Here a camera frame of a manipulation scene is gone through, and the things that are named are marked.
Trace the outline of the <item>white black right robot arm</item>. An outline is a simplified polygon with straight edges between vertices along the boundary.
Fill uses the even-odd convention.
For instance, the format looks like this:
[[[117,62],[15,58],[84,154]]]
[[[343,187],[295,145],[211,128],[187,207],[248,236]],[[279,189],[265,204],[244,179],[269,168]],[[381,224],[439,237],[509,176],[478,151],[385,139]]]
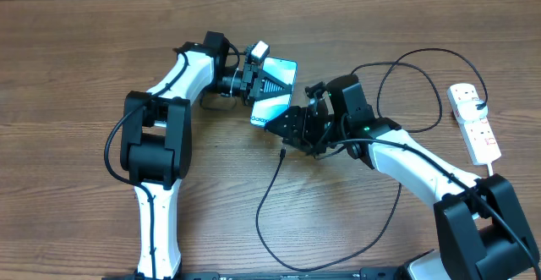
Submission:
[[[396,269],[396,279],[511,279],[540,273],[540,253],[511,183],[480,178],[445,162],[402,126],[377,118],[357,75],[305,90],[265,129],[312,156],[345,149],[353,159],[409,189],[434,213],[439,248]]]

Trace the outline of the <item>blue Galaxy smartphone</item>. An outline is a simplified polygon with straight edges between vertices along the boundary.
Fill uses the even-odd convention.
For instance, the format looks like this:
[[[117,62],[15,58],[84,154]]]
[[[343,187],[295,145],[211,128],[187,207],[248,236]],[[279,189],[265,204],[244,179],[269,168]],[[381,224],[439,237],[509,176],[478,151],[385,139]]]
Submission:
[[[253,103],[250,123],[263,128],[291,104],[298,64],[281,58],[267,58],[249,92]]]

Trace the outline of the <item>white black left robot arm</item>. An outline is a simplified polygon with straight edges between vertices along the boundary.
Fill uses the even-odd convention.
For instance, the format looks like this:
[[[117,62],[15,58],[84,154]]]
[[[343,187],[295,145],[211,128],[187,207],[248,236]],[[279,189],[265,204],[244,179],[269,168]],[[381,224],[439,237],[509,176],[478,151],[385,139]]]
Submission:
[[[240,52],[224,34],[209,31],[202,43],[176,48],[177,62],[160,83],[127,94],[112,132],[122,135],[120,163],[128,177],[112,168],[111,139],[104,162],[114,178],[134,187],[139,203],[141,251],[129,278],[181,277],[178,194],[192,159],[191,108],[199,95],[241,98],[258,128],[289,108],[298,65],[269,52],[263,41]]]

